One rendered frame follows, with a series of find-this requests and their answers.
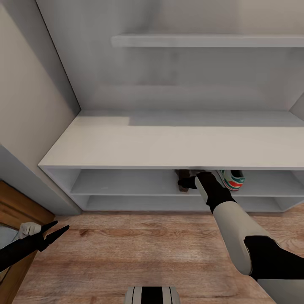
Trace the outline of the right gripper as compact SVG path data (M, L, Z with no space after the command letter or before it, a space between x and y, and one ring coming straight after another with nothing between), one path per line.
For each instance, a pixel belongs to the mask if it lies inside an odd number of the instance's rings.
M181 185L183 188L196 189L193 186L193 177L191 177L191 178L182 178L181 180L178 181L178 185Z

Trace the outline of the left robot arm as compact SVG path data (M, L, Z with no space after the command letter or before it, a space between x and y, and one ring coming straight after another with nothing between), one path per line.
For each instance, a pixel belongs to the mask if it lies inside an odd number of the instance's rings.
M54 221L43 226L35 222L22 223L18 234L19 239L0 249L0 272L22 260L35 250L44 251L70 227L67 225L46 235L46 238L44 238L42 233L57 223L58 221Z

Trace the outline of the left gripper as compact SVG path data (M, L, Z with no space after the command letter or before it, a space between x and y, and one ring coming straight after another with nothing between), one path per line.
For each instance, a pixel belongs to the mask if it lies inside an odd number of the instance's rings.
M18 261L22 260L35 250L44 251L50 244L52 244L57 238L59 238L63 233L69 229L69 225L46 235L46 238L43 237L42 233L50 229L52 226L56 225L58 221L48 223L41 226L40 233L36 233L32 236L28 235L23 239L18 239L15 242L5 246L11 264L14 265Z

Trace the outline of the gym shoe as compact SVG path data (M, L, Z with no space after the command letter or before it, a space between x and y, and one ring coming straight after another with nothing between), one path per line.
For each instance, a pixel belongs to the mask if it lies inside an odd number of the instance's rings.
M217 170L223 184L231 191L237 191L244 183L245 177L242 170Z

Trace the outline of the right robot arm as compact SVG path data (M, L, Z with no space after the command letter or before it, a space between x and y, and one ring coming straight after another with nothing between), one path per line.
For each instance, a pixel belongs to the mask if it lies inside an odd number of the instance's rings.
M190 169L178 185L197 189L218 224L230 258L250 275L276 304L304 304L304 258L284 250L232 198L211 172Z

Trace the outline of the robot trunk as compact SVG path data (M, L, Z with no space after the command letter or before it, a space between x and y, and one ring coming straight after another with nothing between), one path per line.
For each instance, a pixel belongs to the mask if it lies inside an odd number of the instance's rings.
M176 287L128 287L123 304L181 304Z

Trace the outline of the sandal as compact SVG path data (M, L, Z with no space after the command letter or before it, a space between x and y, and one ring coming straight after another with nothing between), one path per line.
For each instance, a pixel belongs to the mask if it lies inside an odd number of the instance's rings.
M179 180L182 178L190 178L189 169L175 169L176 174L179 176ZM183 188L181 185L179 185L179 190L183 193L187 193L189 188Z

